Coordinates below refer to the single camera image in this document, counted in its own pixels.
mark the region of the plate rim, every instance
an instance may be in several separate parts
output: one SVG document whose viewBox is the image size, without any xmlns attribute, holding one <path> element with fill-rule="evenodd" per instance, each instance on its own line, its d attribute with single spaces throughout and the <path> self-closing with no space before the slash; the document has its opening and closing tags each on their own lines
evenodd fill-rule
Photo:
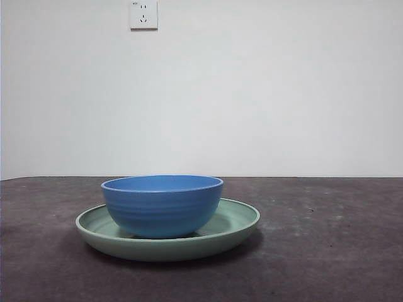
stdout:
<svg viewBox="0 0 403 302">
<path fill-rule="evenodd" d="M 247 203 L 242 203 L 240 201 L 233 200 L 233 199 L 220 198 L 220 200 L 226 200 L 226 201 L 230 201 L 230 202 L 233 202 L 233 203 L 241 204 L 241 205 L 251 209 L 252 211 L 254 211 L 256 213 L 256 218 L 251 223 L 248 223 L 247 225 L 243 226 L 242 228 L 238 228 L 238 229 L 233 230 L 233 231 L 217 233 L 217 234 L 211 234 L 211 235 L 205 235 L 205 236 L 199 236 L 199 237 L 169 238 L 169 239 L 122 238 L 122 237 L 114 237 L 114 236 L 95 233 L 95 232 L 92 232 L 92 231 L 84 228 L 80 224 L 79 221 L 80 221 L 81 217 L 83 217 L 86 213 L 106 206 L 106 204 L 101 204 L 99 206 L 95 206 L 93 208 L 90 208 L 90 209 L 82 212 L 80 215 L 78 215 L 77 218 L 76 218 L 76 226 L 77 226 L 77 228 L 79 229 L 80 232 L 84 232 L 84 233 L 86 233 L 86 234 L 88 234 L 88 235 L 90 235 L 92 237 L 99 237 L 99 238 L 103 238 L 103 239 L 107 239 L 107 240 L 116 240 L 116 241 L 123 241 L 123 242 L 154 242 L 154 243 L 161 243 L 161 242 L 187 242 L 187 241 L 206 240 L 206 239 L 211 239 L 211 238 L 215 238 L 215 237 L 222 237 L 222 236 L 230 235 L 230 234 L 233 234 L 233 233 L 241 232 L 243 230 L 247 230 L 248 228 L 250 228 L 250 227 L 254 226 L 255 224 L 257 224 L 258 221 L 260 220 L 260 212 L 255 207 L 253 207 L 253 206 L 251 206 L 251 205 L 249 205 Z"/>
</svg>

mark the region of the plate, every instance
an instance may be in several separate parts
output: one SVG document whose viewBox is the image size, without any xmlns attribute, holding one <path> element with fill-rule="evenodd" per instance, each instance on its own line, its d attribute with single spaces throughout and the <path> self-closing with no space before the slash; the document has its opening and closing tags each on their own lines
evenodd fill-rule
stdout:
<svg viewBox="0 0 403 302">
<path fill-rule="evenodd" d="M 147 239 L 123 231 L 105 205 L 76 218 L 84 240 L 102 253 L 128 260 L 181 261 L 215 255 L 244 241 L 260 219 L 259 211 L 246 203 L 221 198 L 212 219 L 197 231 L 174 239 Z"/>
</svg>

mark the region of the white wall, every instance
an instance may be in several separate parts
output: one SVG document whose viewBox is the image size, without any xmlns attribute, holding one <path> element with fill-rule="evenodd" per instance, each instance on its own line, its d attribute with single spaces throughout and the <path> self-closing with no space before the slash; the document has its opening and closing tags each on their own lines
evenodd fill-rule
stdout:
<svg viewBox="0 0 403 302">
<path fill-rule="evenodd" d="M 403 176 L 403 1 L 2 0 L 2 177 Z"/>
</svg>

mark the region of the bowl rim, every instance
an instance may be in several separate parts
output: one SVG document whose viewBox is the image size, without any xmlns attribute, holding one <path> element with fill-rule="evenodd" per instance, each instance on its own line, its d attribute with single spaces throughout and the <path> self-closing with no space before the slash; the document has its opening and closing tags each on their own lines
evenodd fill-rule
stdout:
<svg viewBox="0 0 403 302">
<path fill-rule="evenodd" d="M 113 181 L 119 181 L 121 179 L 128 179 L 128 178 L 138 178 L 138 177 L 158 177 L 158 176 L 191 176 L 191 177 L 203 177 L 203 178 L 209 178 L 209 179 L 215 179 L 218 180 L 218 184 L 213 184 L 211 186 L 205 186 L 205 187 L 195 187 L 195 188 L 189 188 L 189 189 L 173 189 L 173 190 L 131 190 L 131 189 L 115 189 L 112 187 L 107 187 L 106 185 L 109 182 Z M 115 179 L 110 179 L 109 181 L 105 181 L 101 184 L 101 188 L 109 191 L 115 191 L 115 192 L 125 192 L 125 193 L 177 193 L 177 192 L 192 192 L 192 191 L 199 191 L 199 190 L 205 190 L 205 189 L 211 189 L 213 187 L 219 187 L 222 186 L 224 181 L 222 179 L 219 179 L 218 177 L 213 177 L 213 176 L 203 176 L 203 175 L 191 175 L 191 174 L 155 174 L 155 175 L 142 175 L 142 176 L 127 176 L 127 177 L 121 177 L 121 178 L 115 178 Z"/>
<path fill-rule="evenodd" d="M 93 208 L 90 208 L 84 212 L 82 212 L 80 215 L 77 216 L 76 218 L 76 227 L 78 228 L 78 230 L 80 232 L 83 232 L 87 235 L 90 235 L 92 237 L 98 237 L 98 238 L 102 238 L 102 239 L 107 239 L 107 240 L 114 240 L 114 241 L 120 241 L 120 242 L 149 242 L 149 243 L 169 243 L 169 242 L 186 242 L 186 241 L 199 241 L 199 240 L 207 240 L 207 239 L 211 239 L 211 238 L 217 238 L 217 237 L 223 237 L 223 236 L 227 236 L 233 233 L 238 233 L 238 232 L 242 232 L 244 230 L 247 230 L 248 228 L 254 227 L 258 224 L 259 220 L 260 220 L 260 212 L 258 211 L 258 209 L 256 209 L 255 207 L 251 206 L 250 204 L 247 203 L 243 203 L 241 201 L 238 200 L 233 200 L 233 199 L 229 199 L 229 198 L 220 198 L 220 201 L 224 200 L 230 203 L 237 203 L 241 206 L 244 206 L 245 208 L 248 208 L 249 210 L 251 210 L 252 212 L 254 212 L 254 214 L 256 215 L 255 219 L 253 219 L 252 222 L 249 222 L 248 224 L 242 226 L 241 228 L 238 228 L 236 230 L 232 230 L 232 231 L 228 231 L 228 232 L 222 232 L 222 233 L 215 233 L 215 234 L 211 234 L 211 235 L 205 235 L 205 236 L 200 236 L 200 237 L 189 237 L 189 238 L 122 238 L 122 237 L 114 237 L 111 235 L 104 235 L 104 234 L 100 234 L 100 233 L 95 233 L 93 231 L 88 230 L 87 228 L 84 228 L 81 225 L 81 218 L 86 215 L 87 213 L 96 210 L 98 208 L 102 208 L 102 207 L 106 207 L 105 204 L 101 204 L 99 206 L 95 206 Z"/>
</svg>

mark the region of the ridged bowl exterior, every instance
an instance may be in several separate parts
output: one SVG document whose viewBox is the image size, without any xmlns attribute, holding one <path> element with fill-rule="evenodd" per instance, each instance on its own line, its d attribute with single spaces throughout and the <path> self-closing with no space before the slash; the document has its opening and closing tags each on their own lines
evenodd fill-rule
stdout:
<svg viewBox="0 0 403 302">
<path fill-rule="evenodd" d="M 128 192 L 102 187 L 108 212 L 122 229 L 145 238 L 174 238 L 206 224 L 220 201 L 218 186 L 178 192 Z"/>
</svg>

